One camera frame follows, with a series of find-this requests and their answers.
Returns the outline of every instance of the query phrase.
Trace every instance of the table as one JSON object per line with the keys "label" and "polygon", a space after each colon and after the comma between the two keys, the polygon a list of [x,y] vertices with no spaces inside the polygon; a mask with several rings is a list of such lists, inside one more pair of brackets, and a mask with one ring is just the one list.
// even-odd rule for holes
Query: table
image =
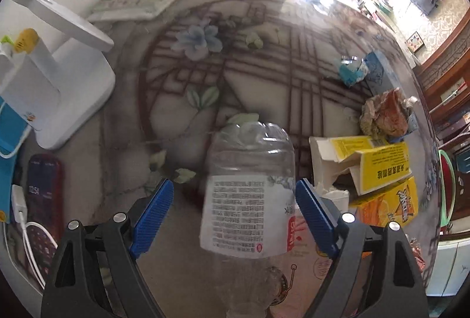
{"label": "table", "polygon": [[[207,52],[190,43],[177,51],[179,32],[208,25]],[[308,138],[360,133],[352,115],[360,114],[371,95],[365,83],[351,89],[342,84],[341,56],[382,51],[405,94],[424,99],[410,55],[391,34],[333,0],[178,0],[152,21],[97,26],[115,42],[107,59],[116,88],[56,152],[66,173],[64,214],[67,221],[102,222],[126,211],[162,176],[173,179],[173,205],[150,251],[138,260],[169,318],[224,316],[212,284],[212,258],[199,247],[198,236],[207,149],[228,118],[253,114],[282,126],[295,147],[297,177],[311,179]],[[208,89],[210,101],[196,104],[194,93],[201,99]],[[414,112],[419,129],[406,141],[420,206],[405,232],[422,246],[427,284],[441,196],[431,121],[423,103]],[[30,137],[23,163],[37,151]]]}

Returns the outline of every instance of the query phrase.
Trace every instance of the framed picture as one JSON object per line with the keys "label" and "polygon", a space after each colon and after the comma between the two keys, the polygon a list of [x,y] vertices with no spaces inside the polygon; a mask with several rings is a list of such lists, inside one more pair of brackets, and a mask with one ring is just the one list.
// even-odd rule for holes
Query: framed picture
{"label": "framed picture", "polygon": [[415,31],[413,35],[407,39],[407,46],[412,53],[416,53],[416,51],[424,46],[424,42],[422,41],[422,38],[419,36],[417,31]]}

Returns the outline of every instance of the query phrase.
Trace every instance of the white power adapter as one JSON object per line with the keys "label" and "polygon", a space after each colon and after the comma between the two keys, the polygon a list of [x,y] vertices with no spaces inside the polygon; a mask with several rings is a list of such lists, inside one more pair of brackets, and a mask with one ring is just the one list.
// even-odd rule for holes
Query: white power adapter
{"label": "white power adapter", "polygon": [[17,223],[25,223],[28,216],[28,207],[26,206],[23,187],[20,187],[19,185],[11,186],[11,205],[13,207],[15,221]]}

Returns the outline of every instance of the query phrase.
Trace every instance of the red phone case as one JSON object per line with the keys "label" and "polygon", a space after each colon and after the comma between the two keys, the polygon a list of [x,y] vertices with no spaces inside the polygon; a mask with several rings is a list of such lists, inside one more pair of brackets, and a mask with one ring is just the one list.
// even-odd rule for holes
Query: red phone case
{"label": "red phone case", "polygon": [[[27,176],[28,221],[44,226],[58,243],[63,233],[62,163],[50,154],[33,155]],[[38,268],[46,279],[56,249],[46,234],[35,226],[28,228],[28,237]]]}

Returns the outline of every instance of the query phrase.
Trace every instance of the white label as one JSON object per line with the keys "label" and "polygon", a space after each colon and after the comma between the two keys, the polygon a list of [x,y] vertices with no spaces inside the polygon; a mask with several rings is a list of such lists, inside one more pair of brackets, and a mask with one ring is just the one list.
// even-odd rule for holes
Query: white label
{"label": "white label", "polygon": [[207,181],[201,247],[223,255],[263,258],[294,246],[293,178],[212,176]]}

